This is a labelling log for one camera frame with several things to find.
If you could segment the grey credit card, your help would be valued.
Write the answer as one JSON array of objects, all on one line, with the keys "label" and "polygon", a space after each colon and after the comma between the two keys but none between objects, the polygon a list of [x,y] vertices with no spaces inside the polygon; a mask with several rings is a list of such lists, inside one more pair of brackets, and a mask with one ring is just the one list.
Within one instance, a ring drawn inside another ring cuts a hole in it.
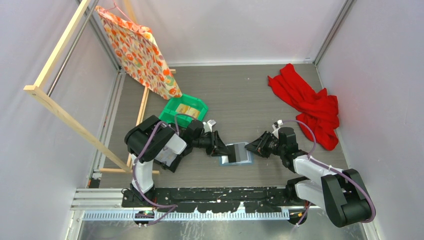
[{"label": "grey credit card", "polygon": [[248,160],[249,157],[245,145],[245,142],[239,142],[227,146],[231,151],[228,155],[228,162],[230,164],[241,163]]}]

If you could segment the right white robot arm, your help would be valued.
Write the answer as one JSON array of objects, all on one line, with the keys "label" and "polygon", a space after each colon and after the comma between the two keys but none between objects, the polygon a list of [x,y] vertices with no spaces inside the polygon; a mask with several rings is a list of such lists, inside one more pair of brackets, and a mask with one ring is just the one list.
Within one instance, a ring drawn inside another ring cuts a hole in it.
[{"label": "right white robot arm", "polygon": [[278,156],[284,167],[299,175],[285,186],[285,198],[291,205],[303,200],[312,203],[324,210],[338,228],[374,220],[376,207],[360,173],[324,164],[301,150],[293,128],[265,131],[245,149],[262,158]]}]

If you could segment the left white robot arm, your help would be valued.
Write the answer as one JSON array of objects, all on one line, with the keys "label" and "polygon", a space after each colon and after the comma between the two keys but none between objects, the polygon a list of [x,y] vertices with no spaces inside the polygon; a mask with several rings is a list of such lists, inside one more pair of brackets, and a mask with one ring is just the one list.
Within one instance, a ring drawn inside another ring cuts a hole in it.
[{"label": "left white robot arm", "polygon": [[183,157],[194,148],[204,149],[211,157],[229,156],[232,151],[217,131],[205,130],[205,123],[192,118],[188,126],[167,123],[152,115],[124,137],[132,160],[130,191],[141,207],[163,205],[153,201],[153,164],[175,172]]}]

